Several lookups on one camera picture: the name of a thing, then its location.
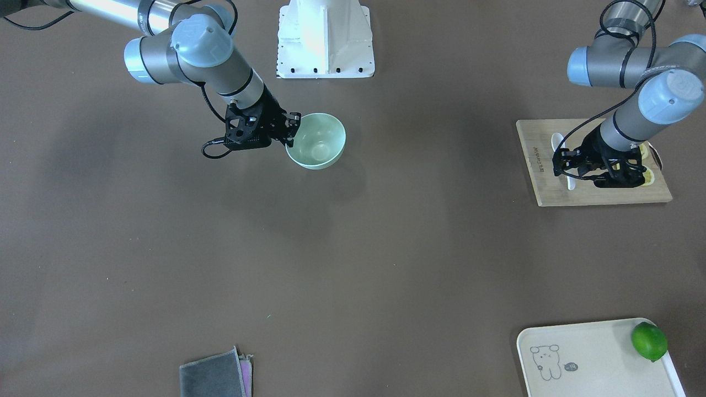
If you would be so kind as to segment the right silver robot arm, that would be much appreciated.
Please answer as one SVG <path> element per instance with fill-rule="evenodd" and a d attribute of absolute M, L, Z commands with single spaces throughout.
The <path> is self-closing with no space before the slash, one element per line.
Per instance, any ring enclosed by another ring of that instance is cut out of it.
<path fill-rule="evenodd" d="M 229 152 L 265 148 L 276 140 L 287 147 L 302 115 L 283 110 L 233 40 L 237 8 L 195 1 L 3 1 L 2 18 L 32 7 L 53 7 L 65 15 L 88 13 L 134 28 L 143 35 L 127 43 L 130 75 L 146 84 L 207 86 L 227 105 L 220 118 L 226 131 L 210 143 Z"/>

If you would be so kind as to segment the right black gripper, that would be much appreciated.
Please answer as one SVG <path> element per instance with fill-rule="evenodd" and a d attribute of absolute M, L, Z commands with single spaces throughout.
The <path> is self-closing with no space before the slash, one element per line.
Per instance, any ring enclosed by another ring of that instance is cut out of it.
<path fill-rule="evenodd" d="M 265 88 L 255 105 L 241 110 L 229 105 L 226 123 L 237 122 L 237 126 L 227 126 L 224 145 L 232 151 L 265 148 L 276 140 L 287 148 L 295 145 L 297 130 L 287 130 L 288 126 L 299 126 L 302 114 L 286 113 L 272 93 Z"/>

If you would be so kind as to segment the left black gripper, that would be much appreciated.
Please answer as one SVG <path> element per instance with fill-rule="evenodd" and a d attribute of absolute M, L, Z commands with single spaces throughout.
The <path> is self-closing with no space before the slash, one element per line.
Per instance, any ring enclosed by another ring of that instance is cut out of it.
<path fill-rule="evenodd" d="M 600 126 L 588 133 L 575 151 L 557 148 L 553 162 L 559 163 L 554 165 L 554 176 L 579 176 L 598 188 L 634 188 L 645 183 L 646 167 L 639 149 L 615 150 L 603 140 Z"/>

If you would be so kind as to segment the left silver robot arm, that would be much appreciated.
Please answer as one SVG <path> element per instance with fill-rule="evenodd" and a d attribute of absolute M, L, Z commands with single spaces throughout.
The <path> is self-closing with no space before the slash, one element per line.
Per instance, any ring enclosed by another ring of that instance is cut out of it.
<path fill-rule="evenodd" d="M 558 143 L 555 176 L 591 181 L 597 188 L 646 183 L 640 145 L 678 123 L 704 101 L 703 34 L 656 45 L 661 1 L 613 1 L 598 19 L 592 45 L 570 55 L 568 80 L 589 87 L 620 87 L 632 93 L 600 113 L 602 123 L 570 150 Z"/>

